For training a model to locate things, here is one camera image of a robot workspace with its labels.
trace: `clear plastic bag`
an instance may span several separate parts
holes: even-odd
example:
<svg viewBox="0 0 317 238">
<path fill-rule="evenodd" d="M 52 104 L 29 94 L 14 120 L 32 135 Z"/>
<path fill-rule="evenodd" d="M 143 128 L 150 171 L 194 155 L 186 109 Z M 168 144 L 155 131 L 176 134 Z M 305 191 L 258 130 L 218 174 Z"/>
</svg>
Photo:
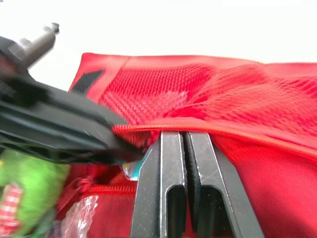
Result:
<svg viewBox="0 0 317 238">
<path fill-rule="evenodd" d="M 50 238 L 87 238 L 95 214 L 98 196 L 89 196 L 70 208 L 61 223 L 54 224 Z"/>
</svg>

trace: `green plush toy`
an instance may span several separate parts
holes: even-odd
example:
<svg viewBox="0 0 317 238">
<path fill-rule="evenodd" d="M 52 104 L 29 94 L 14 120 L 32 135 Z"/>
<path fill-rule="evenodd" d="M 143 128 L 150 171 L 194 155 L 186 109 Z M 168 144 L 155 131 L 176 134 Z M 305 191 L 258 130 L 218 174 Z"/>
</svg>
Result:
<svg viewBox="0 0 317 238">
<path fill-rule="evenodd" d="M 0 157 L 0 237 L 4 236 L 1 232 L 13 238 L 31 234 L 56 205 L 69 168 L 4 151 Z"/>
</svg>

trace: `white background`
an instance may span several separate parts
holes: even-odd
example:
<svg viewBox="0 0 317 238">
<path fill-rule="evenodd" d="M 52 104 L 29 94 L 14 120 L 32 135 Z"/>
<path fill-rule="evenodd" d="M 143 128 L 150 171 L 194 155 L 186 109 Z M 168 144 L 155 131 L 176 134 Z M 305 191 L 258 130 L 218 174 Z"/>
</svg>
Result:
<svg viewBox="0 0 317 238">
<path fill-rule="evenodd" d="M 64 90 L 84 52 L 317 62 L 315 0 L 3 0 L 0 21 L 13 40 L 60 24 L 55 48 L 30 73 Z"/>
</svg>

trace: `red mesh fabric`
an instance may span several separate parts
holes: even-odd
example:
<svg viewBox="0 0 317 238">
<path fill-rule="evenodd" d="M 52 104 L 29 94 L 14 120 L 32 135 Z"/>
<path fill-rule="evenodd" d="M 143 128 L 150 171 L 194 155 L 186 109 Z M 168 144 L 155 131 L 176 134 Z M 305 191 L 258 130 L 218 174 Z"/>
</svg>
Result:
<svg viewBox="0 0 317 238">
<path fill-rule="evenodd" d="M 137 145 L 145 131 L 210 133 L 265 237 L 317 237 L 317 64 L 84 54 L 74 82 L 101 69 L 88 97 L 131 122 L 114 132 Z"/>
</svg>

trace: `zipper teeth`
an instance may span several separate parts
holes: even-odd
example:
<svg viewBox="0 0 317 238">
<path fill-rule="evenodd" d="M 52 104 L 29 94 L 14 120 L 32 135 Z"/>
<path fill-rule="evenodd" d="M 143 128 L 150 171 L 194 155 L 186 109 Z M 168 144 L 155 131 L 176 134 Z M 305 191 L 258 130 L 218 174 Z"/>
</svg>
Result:
<svg viewBox="0 0 317 238">
<path fill-rule="evenodd" d="M 112 185 L 94 185 L 92 186 L 88 192 L 96 192 L 96 193 L 103 193 L 103 192 L 127 192 L 127 193 L 134 193 L 136 192 L 136 187 L 131 186 L 112 186 Z"/>
</svg>

